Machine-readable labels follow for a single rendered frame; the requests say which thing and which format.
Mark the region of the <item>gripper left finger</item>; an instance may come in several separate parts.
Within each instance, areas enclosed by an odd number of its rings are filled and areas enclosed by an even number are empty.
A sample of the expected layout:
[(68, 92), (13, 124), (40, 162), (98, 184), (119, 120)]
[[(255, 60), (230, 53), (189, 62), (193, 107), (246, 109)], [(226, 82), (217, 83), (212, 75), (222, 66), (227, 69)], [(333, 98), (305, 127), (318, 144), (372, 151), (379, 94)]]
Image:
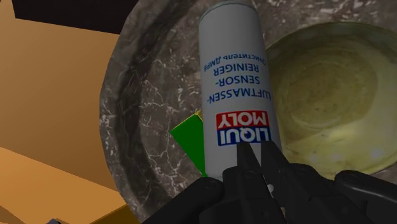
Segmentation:
[(250, 144), (239, 143), (222, 181), (199, 178), (142, 224), (280, 224), (280, 208)]

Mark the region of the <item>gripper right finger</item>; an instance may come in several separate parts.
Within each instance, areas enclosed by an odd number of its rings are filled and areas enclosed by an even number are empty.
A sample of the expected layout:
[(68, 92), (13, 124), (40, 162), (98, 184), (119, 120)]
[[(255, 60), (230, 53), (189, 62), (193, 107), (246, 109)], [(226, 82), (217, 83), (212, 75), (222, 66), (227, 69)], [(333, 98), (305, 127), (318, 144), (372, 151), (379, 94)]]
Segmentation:
[(261, 167), (288, 224), (397, 224), (395, 184), (353, 170), (326, 179), (288, 162), (272, 141), (261, 143)]

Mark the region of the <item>white spray can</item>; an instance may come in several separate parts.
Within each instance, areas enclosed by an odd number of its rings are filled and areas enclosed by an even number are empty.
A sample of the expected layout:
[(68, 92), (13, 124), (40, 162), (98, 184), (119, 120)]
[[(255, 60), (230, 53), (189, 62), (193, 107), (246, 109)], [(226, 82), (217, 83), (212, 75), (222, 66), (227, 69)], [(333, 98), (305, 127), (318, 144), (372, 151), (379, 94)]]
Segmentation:
[(222, 179), (236, 145), (261, 157), (262, 141), (281, 145), (258, 12), (240, 0), (210, 7), (198, 25), (205, 173)]

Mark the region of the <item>green and yellow block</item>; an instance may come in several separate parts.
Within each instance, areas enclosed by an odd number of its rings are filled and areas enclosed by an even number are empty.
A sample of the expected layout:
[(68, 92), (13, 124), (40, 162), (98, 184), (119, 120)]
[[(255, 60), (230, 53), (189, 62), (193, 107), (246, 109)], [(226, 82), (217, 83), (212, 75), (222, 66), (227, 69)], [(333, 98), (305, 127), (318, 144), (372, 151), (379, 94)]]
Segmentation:
[(204, 131), (201, 110), (174, 127), (171, 136), (188, 155), (203, 177), (205, 173)]

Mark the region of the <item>yellow-green bowl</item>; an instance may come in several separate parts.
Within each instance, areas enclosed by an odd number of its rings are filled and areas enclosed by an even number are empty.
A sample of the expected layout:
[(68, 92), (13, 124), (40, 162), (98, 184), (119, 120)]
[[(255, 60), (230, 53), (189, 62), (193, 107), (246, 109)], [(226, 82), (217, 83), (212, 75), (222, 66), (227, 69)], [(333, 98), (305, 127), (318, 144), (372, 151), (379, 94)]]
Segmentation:
[(397, 32), (317, 24), (267, 49), (282, 150), (327, 178), (356, 170), (397, 184)]

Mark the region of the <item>round dark marble table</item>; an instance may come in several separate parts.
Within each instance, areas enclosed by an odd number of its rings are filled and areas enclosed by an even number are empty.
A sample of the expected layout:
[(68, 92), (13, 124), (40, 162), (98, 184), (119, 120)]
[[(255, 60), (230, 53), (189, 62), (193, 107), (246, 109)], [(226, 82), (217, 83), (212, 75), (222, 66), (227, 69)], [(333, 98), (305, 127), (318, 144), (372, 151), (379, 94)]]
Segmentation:
[[(200, 177), (171, 136), (200, 105), (198, 24), (221, 0), (138, 0), (100, 93), (100, 135), (116, 187), (144, 221)], [(397, 0), (244, 0), (271, 45), (303, 27), (357, 21), (397, 32)]]

